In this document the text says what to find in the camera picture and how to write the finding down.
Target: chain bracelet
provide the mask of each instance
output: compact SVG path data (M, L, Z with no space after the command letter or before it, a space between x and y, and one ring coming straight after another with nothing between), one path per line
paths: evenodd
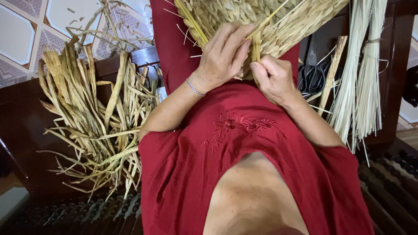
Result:
M204 97L205 95L203 95L202 93L198 92L196 90L196 88L194 88L194 86L190 83L189 78L186 79L187 84L190 86L190 88L196 93L198 94L200 97Z

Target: black scissors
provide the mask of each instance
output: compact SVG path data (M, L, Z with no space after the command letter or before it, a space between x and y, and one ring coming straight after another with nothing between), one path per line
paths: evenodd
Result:
M331 63L325 61L317 63L316 51L315 34L312 34L305 64L299 68L299 76L302 78L302 88L300 91L310 95L316 95L322 92L325 86L326 74L331 66Z

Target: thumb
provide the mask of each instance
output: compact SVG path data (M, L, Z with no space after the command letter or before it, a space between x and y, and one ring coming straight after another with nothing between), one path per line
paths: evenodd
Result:
M258 83L260 84L260 87L267 87L268 83L270 82L270 78L268 77L268 73L265 67L258 62L250 63L250 67L255 79L257 79Z

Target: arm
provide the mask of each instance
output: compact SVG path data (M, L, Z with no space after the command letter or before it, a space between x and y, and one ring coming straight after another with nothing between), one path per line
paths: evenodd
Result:
M317 146L346 147L295 88L290 62L264 56L260 63L251 63L251 69L260 82L260 89L287 111L308 141Z
M201 94L235 77L247 56L251 41L243 40L253 31L254 25L223 24L204 49L200 65L189 81ZM163 100L148 116L138 134L138 140L150 131L172 131L182 122L187 112L201 99L186 81Z

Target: hand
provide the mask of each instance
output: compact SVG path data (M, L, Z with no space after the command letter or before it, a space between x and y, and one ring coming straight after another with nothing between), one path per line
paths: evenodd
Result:
M251 39L243 40L255 29L252 24L224 23L204 49L200 65L189 77L202 94L235 77L247 58Z
M250 66L260 83L260 90L279 105L286 106L301 97L293 84L292 65L289 61L266 55L260 59L260 63L253 62Z

